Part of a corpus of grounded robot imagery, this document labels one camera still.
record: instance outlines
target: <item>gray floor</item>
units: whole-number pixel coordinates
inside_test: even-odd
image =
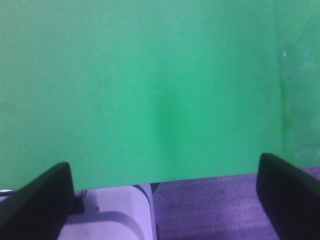
[[[320,179],[320,167],[306,168]],[[160,183],[159,240],[279,240],[256,194],[256,174]]]

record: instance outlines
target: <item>black object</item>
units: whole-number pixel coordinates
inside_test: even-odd
[[[320,240],[320,181],[274,154],[263,153],[256,191],[281,240]]]
[[[0,202],[1,240],[56,240],[71,213],[83,213],[74,196],[70,165],[61,162]]]

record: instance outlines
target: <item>green wall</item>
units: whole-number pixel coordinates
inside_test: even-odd
[[[284,138],[299,167],[320,166],[320,1],[274,1]]]
[[[300,28],[286,4],[2,1],[0,189],[61,161],[92,189],[255,173],[262,152],[291,156],[281,53]]]

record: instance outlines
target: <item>white surface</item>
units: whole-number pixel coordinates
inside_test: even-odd
[[[115,221],[70,224],[73,220],[90,218],[109,212],[131,217],[141,228],[145,240],[153,240],[151,209],[146,196],[133,186],[88,190],[83,198],[85,213],[72,215],[61,230],[59,240],[138,240],[127,225]]]

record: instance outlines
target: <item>green backdrop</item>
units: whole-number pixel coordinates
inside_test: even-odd
[[[255,173],[262,152],[318,165],[317,13],[315,0],[1,1],[0,189],[62,161],[78,190]]]

